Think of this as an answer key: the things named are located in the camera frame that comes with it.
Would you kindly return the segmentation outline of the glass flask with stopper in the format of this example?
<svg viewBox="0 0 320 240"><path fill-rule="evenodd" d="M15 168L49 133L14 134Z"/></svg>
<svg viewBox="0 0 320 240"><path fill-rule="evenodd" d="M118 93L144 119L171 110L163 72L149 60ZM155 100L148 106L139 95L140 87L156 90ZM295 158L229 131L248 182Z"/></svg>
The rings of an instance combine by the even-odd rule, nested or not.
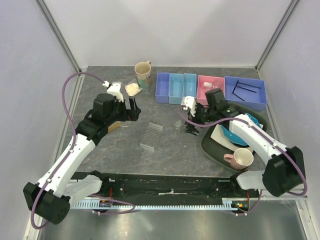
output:
<svg viewBox="0 0 320 240"><path fill-rule="evenodd" d="M222 81L219 80L215 80L212 82L209 81L205 81L203 83L203 87L209 91L209 90L213 90L213 89L221 89L222 91L224 91L224 83Z"/></svg>

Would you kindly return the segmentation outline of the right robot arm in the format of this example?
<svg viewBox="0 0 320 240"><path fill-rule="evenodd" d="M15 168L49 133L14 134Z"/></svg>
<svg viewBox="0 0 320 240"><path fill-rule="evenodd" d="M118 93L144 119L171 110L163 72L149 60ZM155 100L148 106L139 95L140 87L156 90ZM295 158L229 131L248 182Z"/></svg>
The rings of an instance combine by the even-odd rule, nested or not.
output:
<svg viewBox="0 0 320 240"><path fill-rule="evenodd" d="M221 125L240 137L265 163L260 171L239 170L235 181L229 184L229 191L235 197L247 190L266 190L274 197L285 193L304 196L307 193L304 157L302 151L294 146L287 147L268 135L250 118L250 109L236 103L229 103L222 90L206 92L208 106L197 103L195 97L185 96L181 101L188 116L184 118L187 129L193 134L197 127L210 128Z"/></svg>

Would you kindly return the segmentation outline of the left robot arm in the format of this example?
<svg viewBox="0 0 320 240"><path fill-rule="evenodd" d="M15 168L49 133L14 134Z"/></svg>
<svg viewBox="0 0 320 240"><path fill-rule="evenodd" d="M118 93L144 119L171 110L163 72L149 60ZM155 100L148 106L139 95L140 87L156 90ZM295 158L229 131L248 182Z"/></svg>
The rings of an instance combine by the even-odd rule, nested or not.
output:
<svg viewBox="0 0 320 240"><path fill-rule="evenodd" d="M124 100L109 93L97 95L92 109L73 128L68 147L51 169L37 183L28 182L24 186L23 195L32 221L38 215L57 225L64 220L73 204L93 194L104 197L109 193L110 185L98 171L93 171L77 183L68 183L85 157L108 134L113 123L138 120L141 109L132 96L129 97L129 105L130 108L127 108Z"/></svg>

